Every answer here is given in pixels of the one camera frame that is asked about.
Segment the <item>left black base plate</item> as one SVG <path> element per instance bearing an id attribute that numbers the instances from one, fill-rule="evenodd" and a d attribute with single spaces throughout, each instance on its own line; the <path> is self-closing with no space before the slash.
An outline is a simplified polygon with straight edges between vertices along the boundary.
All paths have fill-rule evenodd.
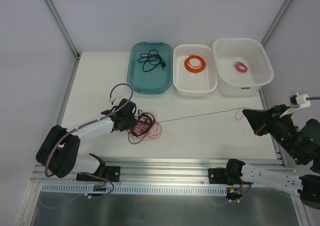
<path id="1" fill-rule="evenodd" d="M 121 174 L 120 166 L 100 166 L 98 169 L 92 173 L 92 175 L 108 179 L 111 182 L 119 182 Z M 88 176 L 83 173 L 78 173 L 76 175 L 76 181 L 79 182 L 102 182 L 102 180 Z"/>

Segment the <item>aluminium frame post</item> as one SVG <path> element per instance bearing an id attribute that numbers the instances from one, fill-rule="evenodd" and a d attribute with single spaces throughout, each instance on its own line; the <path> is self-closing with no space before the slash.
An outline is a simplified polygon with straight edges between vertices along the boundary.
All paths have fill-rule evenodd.
<path id="1" fill-rule="evenodd" d="M 270 26 L 268 27 L 266 33 L 264 34 L 264 37 L 261 40 L 261 44 L 263 47 L 265 47 L 272 36 L 274 35 L 276 29 L 279 27 L 282 19 L 284 18 L 285 14 L 291 7 L 292 3 L 294 0 L 284 0 L 283 3 L 281 4 L 278 12 L 276 13 L 274 19 L 272 20 Z"/>
<path id="2" fill-rule="evenodd" d="M 72 38 L 70 37 L 70 34 L 68 33 L 68 30 L 67 30 L 67 28 L 66 28 L 66 26 L 65 26 L 65 24 L 64 24 L 64 22 L 63 22 L 63 20 L 62 20 L 62 18 L 60 16 L 59 12 L 58 12 L 58 10 L 57 10 L 53 0 L 44 0 L 44 1 L 46 3 L 46 6 L 49 9 L 51 15 L 53 16 L 53 18 L 54 18 L 54 20 L 55 20 L 60 32 L 62 33 L 62 36 L 63 36 L 64 40 L 66 41 L 69 49 L 71 50 L 73 56 L 76 59 L 79 59 L 81 54 L 77 50 Z"/>

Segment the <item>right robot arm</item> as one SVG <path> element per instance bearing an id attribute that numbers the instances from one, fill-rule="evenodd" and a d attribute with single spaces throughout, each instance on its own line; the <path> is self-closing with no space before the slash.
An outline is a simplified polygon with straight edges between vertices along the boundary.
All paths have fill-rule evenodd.
<path id="1" fill-rule="evenodd" d="M 313 174 L 285 175 L 229 159 L 224 171 L 229 184 L 240 181 L 261 184 L 291 194 L 310 208 L 320 208 L 320 123 L 310 119 L 299 130 L 291 116 L 302 109 L 302 105 L 277 105 L 268 110 L 244 109 L 242 113 L 255 135 L 270 134 L 296 164 L 312 163 Z"/>

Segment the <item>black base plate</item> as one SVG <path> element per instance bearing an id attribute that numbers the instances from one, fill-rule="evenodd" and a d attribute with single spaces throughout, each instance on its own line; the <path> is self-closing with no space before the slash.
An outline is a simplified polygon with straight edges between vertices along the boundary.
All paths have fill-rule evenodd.
<path id="1" fill-rule="evenodd" d="M 250 182 L 243 182 L 241 180 L 235 180 L 231 181 L 225 176 L 225 168 L 209 168 L 207 170 L 208 172 L 208 181 L 209 184 L 212 185 L 218 185 L 218 184 L 224 184 L 228 186 L 234 186 L 234 185 L 249 185 Z"/>
<path id="2" fill-rule="evenodd" d="M 100 166 L 98 169 L 92 173 L 92 175 L 108 179 L 111 182 L 119 182 L 121 174 L 120 166 Z M 79 182 L 102 182 L 102 180 L 88 176 L 83 173 L 78 173 L 76 175 L 76 181 Z"/>

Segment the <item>white deep plastic tub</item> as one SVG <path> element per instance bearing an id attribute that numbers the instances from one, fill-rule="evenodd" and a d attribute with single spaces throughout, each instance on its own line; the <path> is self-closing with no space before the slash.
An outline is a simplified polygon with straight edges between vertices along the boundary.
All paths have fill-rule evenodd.
<path id="1" fill-rule="evenodd" d="M 217 88 L 228 97 L 249 97 L 272 82 L 274 71 L 260 42 L 251 38 L 220 38 L 212 45 Z"/>

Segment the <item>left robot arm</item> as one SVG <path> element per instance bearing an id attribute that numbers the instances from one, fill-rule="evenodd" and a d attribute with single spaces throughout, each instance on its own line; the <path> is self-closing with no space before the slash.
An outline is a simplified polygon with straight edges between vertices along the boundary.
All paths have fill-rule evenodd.
<path id="1" fill-rule="evenodd" d="M 36 161 L 45 167 L 47 177 L 64 178 L 69 173 L 87 173 L 99 181 L 105 175 L 105 163 L 98 156 L 79 153 L 81 146 L 114 131 L 126 131 L 137 125 L 136 104 L 122 99 L 111 110 L 103 111 L 95 119 L 80 126 L 53 126 L 36 154 Z"/>

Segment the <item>teal plastic tray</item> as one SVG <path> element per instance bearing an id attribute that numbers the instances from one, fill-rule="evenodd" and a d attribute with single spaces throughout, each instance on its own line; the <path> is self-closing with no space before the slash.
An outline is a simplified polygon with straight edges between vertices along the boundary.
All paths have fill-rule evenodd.
<path id="1" fill-rule="evenodd" d="M 127 83 L 136 93 L 157 95 L 173 80 L 173 50 L 163 42 L 140 42 L 131 49 Z"/>

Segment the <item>aluminium mounting rail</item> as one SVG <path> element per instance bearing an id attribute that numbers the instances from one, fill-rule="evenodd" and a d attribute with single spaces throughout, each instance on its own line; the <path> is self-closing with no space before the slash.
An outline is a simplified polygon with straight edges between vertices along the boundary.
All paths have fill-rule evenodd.
<path id="1" fill-rule="evenodd" d="M 225 168 L 228 159 L 145 159 L 128 157 L 102 157 L 107 166 L 120 166 L 119 184 L 151 185 L 208 185 L 209 168 Z M 287 175 L 298 175 L 298 170 L 285 167 L 282 160 L 243 160 L 254 167 Z M 31 182 L 37 183 L 76 183 L 76 173 L 59 179 L 47 178 L 44 167 L 36 163 Z"/>

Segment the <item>right aluminium frame post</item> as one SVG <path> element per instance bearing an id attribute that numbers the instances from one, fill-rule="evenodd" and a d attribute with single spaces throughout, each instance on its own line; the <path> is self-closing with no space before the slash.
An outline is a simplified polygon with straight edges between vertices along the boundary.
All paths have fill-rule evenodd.
<path id="1" fill-rule="evenodd" d="M 266 33 L 264 34 L 264 37 L 261 40 L 261 44 L 263 47 L 265 47 L 272 36 L 274 35 L 276 29 L 279 27 L 282 19 L 284 18 L 285 14 L 291 7 L 292 3 L 294 0 L 284 0 L 283 3 L 281 4 L 278 12 L 276 13 L 274 19 L 272 20 L 270 26 L 268 27 Z"/>

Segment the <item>white perforated basket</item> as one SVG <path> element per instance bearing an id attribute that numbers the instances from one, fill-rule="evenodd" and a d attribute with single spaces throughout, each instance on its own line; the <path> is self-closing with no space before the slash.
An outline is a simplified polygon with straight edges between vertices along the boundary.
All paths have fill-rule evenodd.
<path id="1" fill-rule="evenodd" d="M 201 44 L 181 44 L 173 51 L 173 84 L 178 94 L 203 97 L 218 85 L 216 63 L 211 48 Z"/>

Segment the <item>left aluminium frame post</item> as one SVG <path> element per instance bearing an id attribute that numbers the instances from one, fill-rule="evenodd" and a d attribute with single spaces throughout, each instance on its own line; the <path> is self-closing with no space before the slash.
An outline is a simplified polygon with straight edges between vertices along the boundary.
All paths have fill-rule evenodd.
<path id="1" fill-rule="evenodd" d="M 44 0 L 44 1 L 46 3 L 46 6 L 49 9 L 51 15 L 53 16 L 53 18 L 54 18 L 54 20 L 55 20 L 60 32 L 62 33 L 62 36 L 63 36 L 64 40 L 66 41 L 69 49 L 71 50 L 73 56 L 76 59 L 79 59 L 81 54 L 77 50 L 72 38 L 70 37 L 70 34 L 68 33 L 68 30 L 67 30 L 67 28 L 66 28 L 66 26 L 65 26 L 65 24 L 64 24 L 64 22 L 63 22 L 63 20 L 62 20 L 62 18 L 60 16 L 59 12 L 58 12 L 58 10 L 57 10 L 53 0 Z"/>

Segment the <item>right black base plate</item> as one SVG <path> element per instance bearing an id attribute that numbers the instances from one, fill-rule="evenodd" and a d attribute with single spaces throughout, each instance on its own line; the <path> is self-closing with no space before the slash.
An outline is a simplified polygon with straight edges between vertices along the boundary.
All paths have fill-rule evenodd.
<path id="1" fill-rule="evenodd" d="M 241 180 L 235 180 L 231 181 L 225 176 L 225 168 L 209 168 L 207 170 L 208 172 L 208 181 L 209 184 L 212 185 L 218 185 L 218 184 L 224 184 L 228 186 L 234 186 L 234 185 L 249 185 L 250 182 L 243 182 Z"/>

